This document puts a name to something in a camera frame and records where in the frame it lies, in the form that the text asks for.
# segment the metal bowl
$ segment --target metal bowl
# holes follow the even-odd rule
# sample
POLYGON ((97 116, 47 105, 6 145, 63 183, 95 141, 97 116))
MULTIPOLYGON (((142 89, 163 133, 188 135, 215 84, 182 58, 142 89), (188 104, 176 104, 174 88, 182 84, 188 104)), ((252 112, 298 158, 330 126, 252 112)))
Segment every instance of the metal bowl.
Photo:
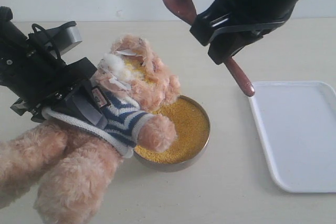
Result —
POLYGON ((174 163, 174 164, 166 164, 166 163, 156 163, 153 161, 150 161, 148 159, 145 159, 144 157, 140 156, 136 151, 134 151, 134 156, 136 157, 136 159, 142 163, 144 166, 151 168, 153 170, 157 170, 159 172, 165 172, 165 173, 171 173, 171 172, 178 172, 180 170, 186 169, 189 166, 195 164, 195 162, 203 155, 203 153, 205 152, 207 146, 208 146, 208 141, 209 141, 209 135, 210 135, 210 119, 206 113, 206 111, 204 110, 204 108, 198 104, 196 101, 194 101, 193 99, 186 97, 184 95, 179 96, 180 99, 184 99, 188 102, 190 102, 191 104, 195 105, 205 116, 207 122, 208 122, 208 126, 209 126, 209 132, 207 135, 207 140, 203 146, 203 148, 193 157, 180 162, 180 163, 174 163))

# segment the spoon handle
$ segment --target spoon handle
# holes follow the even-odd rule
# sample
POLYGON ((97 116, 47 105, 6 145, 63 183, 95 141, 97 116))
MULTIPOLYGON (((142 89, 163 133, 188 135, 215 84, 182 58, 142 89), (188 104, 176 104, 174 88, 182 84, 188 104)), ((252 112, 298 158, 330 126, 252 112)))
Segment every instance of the spoon handle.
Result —
POLYGON ((224 61, 224 64, 233 78, 236 80, 242 92, 248 97, 254 96, 255 90, 251 81, 248 79, 236 61, 233 58, 229 58, 224 61))

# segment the plush toy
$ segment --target plush toy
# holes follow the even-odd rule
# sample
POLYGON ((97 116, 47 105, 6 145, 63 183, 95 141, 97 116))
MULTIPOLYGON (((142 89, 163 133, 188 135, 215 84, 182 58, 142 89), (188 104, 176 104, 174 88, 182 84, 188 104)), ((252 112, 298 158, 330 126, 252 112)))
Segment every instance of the plush toy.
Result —
POLYGON ((0 208, 39 183, 34 208, 44 223, 89 223, 136 145, 162 152, 176 139, 173 122, 151 112, 175 102, 180 83, 148 41, 122 37, 97 69, 91 81, 104 94, 96 99, 106 128, 44 108, 45 122, 0 143, 0 208))

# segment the white tray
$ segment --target white tray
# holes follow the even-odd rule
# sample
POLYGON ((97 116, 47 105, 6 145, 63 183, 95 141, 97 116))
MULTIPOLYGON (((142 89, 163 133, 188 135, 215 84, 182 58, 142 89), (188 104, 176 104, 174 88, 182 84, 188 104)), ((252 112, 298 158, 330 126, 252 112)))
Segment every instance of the white tray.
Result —
POLYGON ((250 104, 274 182, 336 192, 336 93, 319 81, 254 82, 250 104))

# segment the white table surface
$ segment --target white table surface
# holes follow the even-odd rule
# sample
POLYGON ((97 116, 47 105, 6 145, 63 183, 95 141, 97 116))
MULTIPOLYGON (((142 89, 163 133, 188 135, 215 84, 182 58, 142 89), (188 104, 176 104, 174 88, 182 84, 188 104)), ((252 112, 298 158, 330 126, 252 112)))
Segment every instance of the white table surface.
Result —
MULTIPOLYGON (((52 28, 60 23, 39 23, 52 28)), ((25 34, 31 23, 16 24, 25 34)), ((224 66, 215 65, 182 22, 78 23, 83 42, 63 58, 98 63, 120 35, 147 38, 180 76, 183 94, 208 112, 209 147, 190 168, 177 173, 147 169, 135 158, 116 173, 91 224, 298 224, 335 223, 336 195, 294 195, 271 180, 248 100, 224 66)), ((320 80, 336 88, 336 18, 290 20, 235 59, 252 81, 320 80)), ((30 115, 9 109, 16 100, 0 89, 1 141, 33 127, 30 115)), ((40 224, 32 209, 36 187, 0 210, 0 223, 40 224)))

